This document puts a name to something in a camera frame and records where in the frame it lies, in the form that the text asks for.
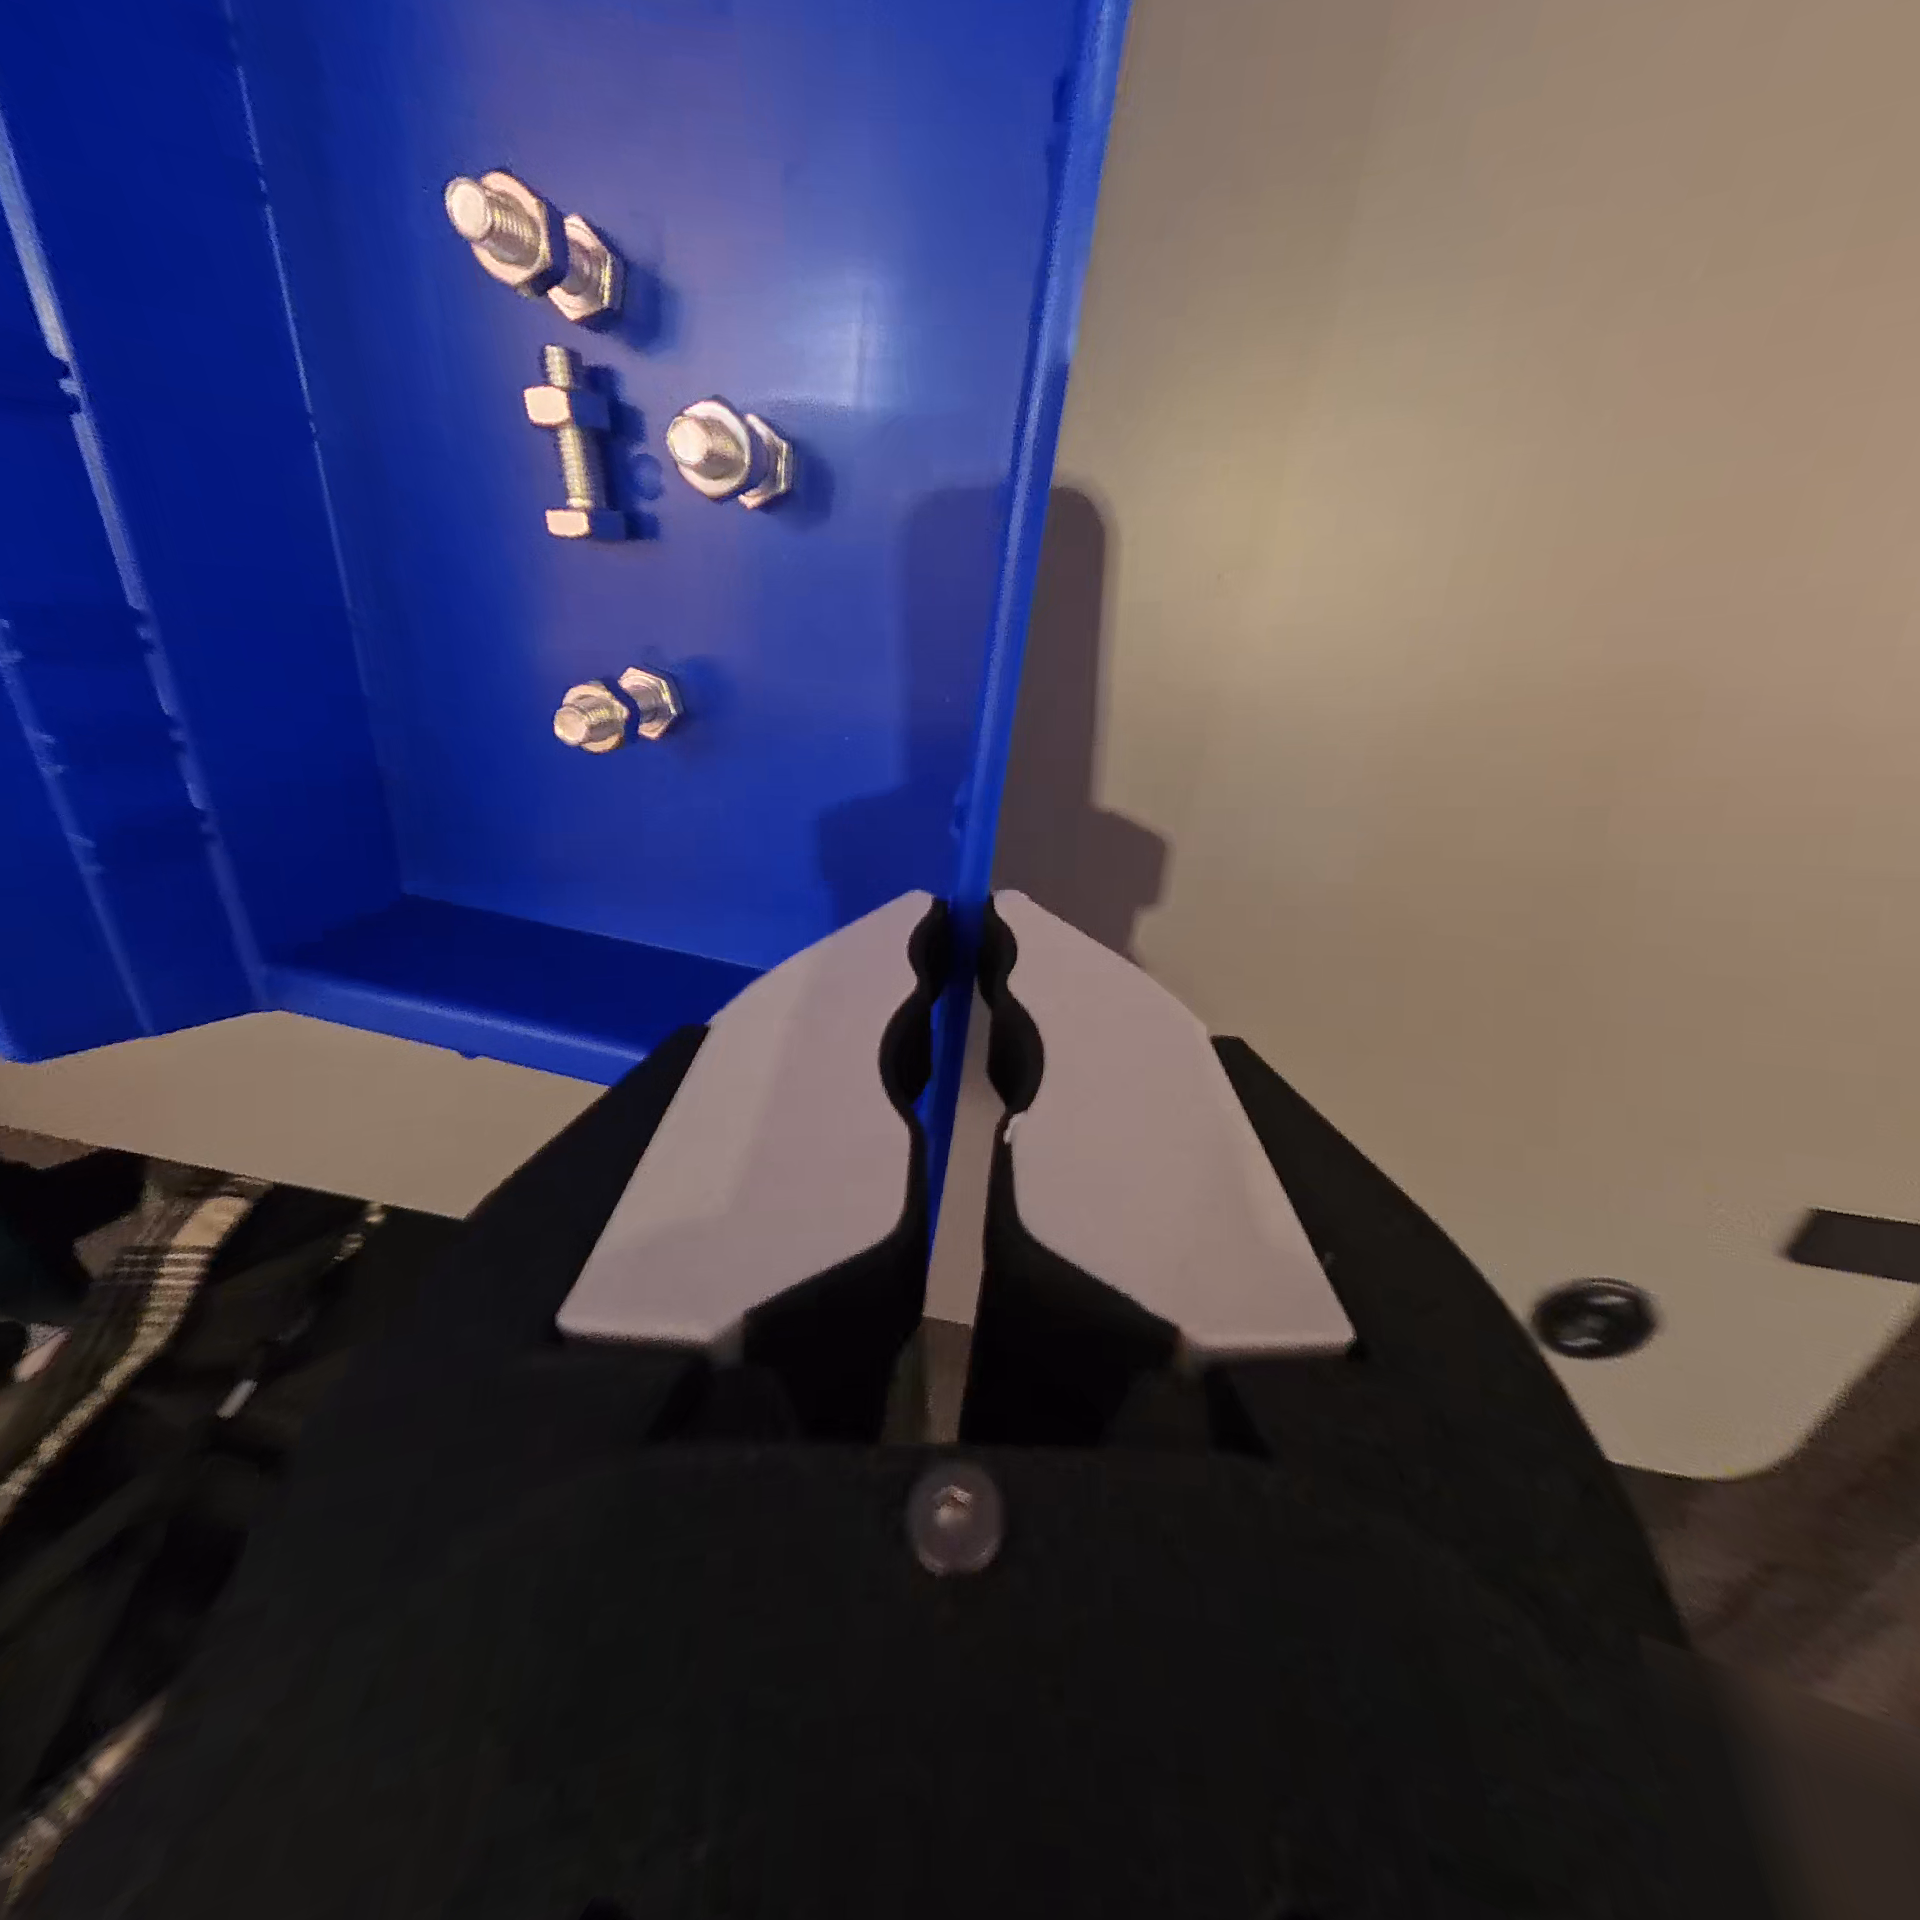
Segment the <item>black table grommet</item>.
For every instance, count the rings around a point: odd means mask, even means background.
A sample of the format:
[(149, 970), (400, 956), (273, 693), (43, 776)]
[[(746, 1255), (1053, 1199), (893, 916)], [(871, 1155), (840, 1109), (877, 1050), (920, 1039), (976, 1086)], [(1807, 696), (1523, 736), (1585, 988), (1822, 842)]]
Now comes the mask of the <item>black table grommet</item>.
[(1645, 1287), (1600, 1277), (1553, 1287), (1527, 1322), (1541, 1347), (1562, 1359), (1623, 1358), (1663, 1328), (1659, 1308)]

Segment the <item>silver hex bolt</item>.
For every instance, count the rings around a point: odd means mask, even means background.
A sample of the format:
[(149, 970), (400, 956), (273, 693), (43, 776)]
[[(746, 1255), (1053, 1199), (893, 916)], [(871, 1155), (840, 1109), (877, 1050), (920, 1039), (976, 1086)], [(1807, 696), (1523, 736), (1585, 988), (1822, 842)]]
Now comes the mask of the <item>silver hex bolt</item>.
[[(450, 228), (467, 243), (477, 264), (513, 292), (504, 272), (511, 256), (501, 245), (504, 231), (513, 221), (513, 205), (494, 190), (493, 173), (450, 178), (443, 188), (443, 211)], [(569, 268), (562, 285), (542, 300), (569, 325), (589, 326), (611, 323), (625, 303), (625, 263), (611, 239), (586, 214), (562, 212), (560, 221)]]
[(600, 757), (635, 741), (658, 741), (680, 725), (683, 711), (673, 679), (631, 666), (614, 680), (591, 679), (568, 687), (552, 730), (560, 746)]
[[(697, 422), (689, 421), (689, 406), (683, 406), (680, 414), (674, 414), (673, 421), (669, 422), (669, 428), (664, 432), (664, 445), (665, 445), (669, 460), (680, 471), (680, 478), (683, 482), (689, 482), (689, 486), (701, 492), (697, 482), (694, 479), (694, 466), (697, 463), (697, 460), (705, 452), (705, 432)], [(735, 502), (735, 504), (744, 508), (746, 511), (759, 511), (759, 509), (766, 509), (766, 508), (775, 504), (779, 498), (785, 498), (794, 488), (797, 450), (794, 450), (791, 442), (785, 435), (779, 435), (768, 421), (765, 421), (761, 416), (758, 416), (752, 411), (742, 411), (742, 414), (750, 421), (752, 428), (759, 430), (759, 443), (765, 445), (766, 455), (771, 456), (771, 471), (766, 474), (766, 479), (759, 484), (759, 488), (755, 493), (744, 495), (738, 500), (715, 500), (715, 498), (712, 498), (712, 500)]]
[[(608, 400), (605, 383), (586, 368), (581, 355), (562, 343), (547, 343), (541, 349), (541, 383), (562, 388), (592, 383)], [(608, 479), (608, 439), (607, 435), (584, 432), (579, 428), (562, 428), (562, 432), (537, 428), (544, 432), (555, 450), (560, 463), (562, 502), (544, 511), (544, 527), (552, 538), (565, 542), (625, 544), (634, 540), (634, 524), (625, 509), (618, 508), (614, 484)]]

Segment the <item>blue plastic parts bin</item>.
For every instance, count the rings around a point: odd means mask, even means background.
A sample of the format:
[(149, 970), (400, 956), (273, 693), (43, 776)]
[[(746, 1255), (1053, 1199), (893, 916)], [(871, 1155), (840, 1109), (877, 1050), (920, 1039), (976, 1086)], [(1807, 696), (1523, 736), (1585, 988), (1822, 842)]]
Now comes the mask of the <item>blue plastic parts bin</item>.
[[(5, 1059), (257, 1015), (608, 1084), (984, 899), (1127, 4), (5, 4)], [(493, 282), (506, 171), (625, 263)], [(614, 403), (625, 544), (522, 390)], [(665, 428), (722, 398), (746, 511)], [(554, 736), (650, 668), (683, 717)]]

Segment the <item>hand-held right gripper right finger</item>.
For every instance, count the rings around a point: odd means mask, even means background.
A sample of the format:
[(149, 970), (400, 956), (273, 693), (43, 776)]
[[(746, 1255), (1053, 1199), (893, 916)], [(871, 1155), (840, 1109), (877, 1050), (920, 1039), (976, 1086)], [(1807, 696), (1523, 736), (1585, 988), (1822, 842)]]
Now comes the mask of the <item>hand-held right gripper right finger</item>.
[(1200, 1362), (1346, 1354), (1353, 1322), (1198, 1015), (1031, 895), (992, 909), (1014, 947), (995, 1015), (1041, 1044), (1034, 1090), (1002, 1096), (1034, 1242)]

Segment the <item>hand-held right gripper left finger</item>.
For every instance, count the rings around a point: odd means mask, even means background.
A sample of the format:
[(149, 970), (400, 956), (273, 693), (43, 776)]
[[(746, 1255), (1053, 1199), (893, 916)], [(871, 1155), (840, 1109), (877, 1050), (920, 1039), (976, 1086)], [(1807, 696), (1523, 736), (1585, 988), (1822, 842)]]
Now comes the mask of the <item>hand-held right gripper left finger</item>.
[(944, 904), (909, 891), (761, 973), (706, 1027), (560, 1304), (591, 1343), (715, 1351), (865, 1258), (926, 1172)]

